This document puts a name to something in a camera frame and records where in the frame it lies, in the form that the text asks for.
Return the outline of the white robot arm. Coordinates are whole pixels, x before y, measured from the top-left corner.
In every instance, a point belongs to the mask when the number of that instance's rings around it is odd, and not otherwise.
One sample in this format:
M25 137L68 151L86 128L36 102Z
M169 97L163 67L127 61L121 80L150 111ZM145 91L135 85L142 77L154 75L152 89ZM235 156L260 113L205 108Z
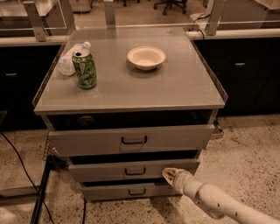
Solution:
M219 187L199 181L189 171L164 168L162 174L178 193L187 196L213 219L228 216L239 224L280 224L279 220L242 204Z

